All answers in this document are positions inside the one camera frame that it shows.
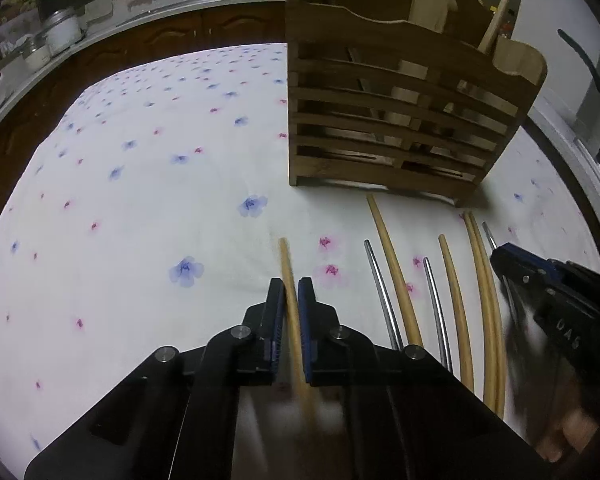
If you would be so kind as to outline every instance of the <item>wooden basket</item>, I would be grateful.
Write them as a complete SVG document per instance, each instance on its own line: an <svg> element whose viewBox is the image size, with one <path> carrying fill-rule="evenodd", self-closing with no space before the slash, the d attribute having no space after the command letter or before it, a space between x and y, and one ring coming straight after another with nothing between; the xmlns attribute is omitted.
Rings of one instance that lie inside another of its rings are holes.
<svg viewBox="0 0 600 480"><path fill-rule="evenodd" d="M526 44L498 38L485 55L405 20L301 0L288 0L286 38L293 186L318 177L461 203L546 75L542 55Z"/></svg>

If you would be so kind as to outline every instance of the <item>metal bolt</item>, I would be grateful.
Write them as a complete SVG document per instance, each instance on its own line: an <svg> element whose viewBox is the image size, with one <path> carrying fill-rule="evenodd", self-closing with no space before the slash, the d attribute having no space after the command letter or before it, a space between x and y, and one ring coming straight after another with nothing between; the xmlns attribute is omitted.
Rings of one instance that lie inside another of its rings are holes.
<svg viewBox="0 0 600 480"><path fill-rule="evenodd" d="M155 351L154 357L161 363L171 361L176 355L175 348L171 346L163 346Z"/></svg>
<svg viewBox="0 0 600 480"><path fill-rule="evenodd" d="M340 325L329 330L329 334L331 334L331 337L334 339L346 339L351 335L351 330L349 330L346 326Z"/></svg>
<svg viewBox="0 0 600 480"><path fill-rule="evenodd" d="M244 339L251 335L251 328L246 325L236 325L231 329L231 335L236 339Z"/></svg>
<svg viewBox="0 0 600 480"><path fill-rule="evenodd" d="M409 359L413 359L414 361L419 361L427 355L424 348L420 345L405 346L404 353Z"/></svg>

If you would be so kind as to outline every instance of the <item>wooden slat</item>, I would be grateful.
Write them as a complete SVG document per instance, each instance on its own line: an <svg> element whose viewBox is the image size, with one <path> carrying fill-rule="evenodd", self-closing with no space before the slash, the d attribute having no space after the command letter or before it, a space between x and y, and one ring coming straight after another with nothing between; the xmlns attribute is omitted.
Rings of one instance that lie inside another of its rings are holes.
<svg viewBox="0 0 600 480"><path fill-rule="evenodd" d="M427 164L436 168L445 168L452 171L460 171L475 176L483 176L481 168L453 160L446 156L434 155L432 153L407 152L389 146L387 144L379 144L377 142L367 142L366 140L354 139L339 139L337 137L315 137L315 136L296 136L296 146L313 146L314 148L325 148L328 150L346 150L349 152L369 153L371 155L386 156L389 158L401 158L407 162L415 162L417 164Z"/></svg>
<svg viewBox="0 0 600 480"><path fill-rule="evenodd" d="M529 95L538 90L521 76L500 72L487 56L454 38L404 20L368 20L345 7L287 4L286 40L395 52L401 59L453 72L516 106L526 105Z"/></svg>
<svg viewBox="0 0 600 480"><path fill-rule="evenodd" d="M328 126L340 130L353 130L355 132L398 137L400 139L410 140L411 142L419 142L421 144L437 146L453 152L475 156L482 160L490 160L493 155L493 152L478 148L467 142L424 132L416 132L407 127L387 123L386 121L345 116L343 114L306 114L302 112L290 112L289 121L290 123L314 124L316 126Z"/></svg>
<svg viewBox="0 0 600 480"><path fill-rule="evenodd" d="M366 78L369 81L377 81L388 86L405 88L440 99L446 99L456 105L478 112L486 117L498 121L504 125L509 124L513 116L488 105L467 94L449 90L429 81L418 79L395 70L380 68L366 64L339 61L335 59L289 59L289 72L301 73L327 73L331 75L346 76L350 78Z"/></svg>
<svg viewBox="0 0 600 480"><path fill-rule="evenodd" d="M298 176L378 184L392 189L423 191L449 197L469 193L475 189L475 186L470 182L451 177L400 170L393 166L332 158L297 155L295 168Z"/></svg>
<svg viewBox="0 0 600 480"><path fill-rule="evenodd" d="M397 114L411 116L424 121L431 121L445 128L453 128L455 130L472 134L477 137L490 140L491 142L495 142L496 144L504 140L503 134L491 130L490 128L481 126L480 124L475 124L471 121L467 121L460 117L455 117L444 112L437 112L435 110L429 110L428 108L421 108L415 104L379 94L359 92L356 90L294 87L289 87L288 92L289 97L304 99L306 101L321 101L396 112Z"/></svg>

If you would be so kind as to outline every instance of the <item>kitchen cabinet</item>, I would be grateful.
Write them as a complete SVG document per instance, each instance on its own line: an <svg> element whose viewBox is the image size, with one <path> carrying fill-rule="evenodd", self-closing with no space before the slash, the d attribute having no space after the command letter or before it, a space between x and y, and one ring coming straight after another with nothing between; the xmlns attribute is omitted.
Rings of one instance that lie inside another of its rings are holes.
<svg viewBox="0 0 600 480"><path fill-rule="evenodd" d="M279 41L285 41L285 4L263 2L175 14L79 50L43 77L0 122L0 213L37 146L88 86L157 59Z"/></svg>

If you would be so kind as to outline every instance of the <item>table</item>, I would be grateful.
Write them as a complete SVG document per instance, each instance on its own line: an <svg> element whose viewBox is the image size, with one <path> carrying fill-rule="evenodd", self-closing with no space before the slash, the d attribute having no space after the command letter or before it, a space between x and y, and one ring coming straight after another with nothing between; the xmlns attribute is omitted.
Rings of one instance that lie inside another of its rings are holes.
<svg viewBox="0 0 600 480"><path fill-rule="evenodd" d="M335 306L343 324L389 346L365 238L388 283L389 272L364 192L288 185L285 60L284 44L256 44L131 68L86 89L36 150L0 216L0 457L17 477L155 348L202 346L239 323L280 275L281 236L296 279L311 276L318 300ZM424 256L431 261L459 376L437 240L446 235L482 397L480 303L461 211L382 191L376 200L424 345L437 357L422 266ZM600 272L575 202L524 130L470 205L498 243ZM500 307L508 326L502 296ZM510 375L506 421L533 440L555 357L533 323L527 335L536 373ZM510 370L516 359L509 355ZM238 444L244 431L257 432L250 402L242 403ZM270 426L278 437L288 431L281 419ZM292 466L261 468L273 476Z"/></svg>

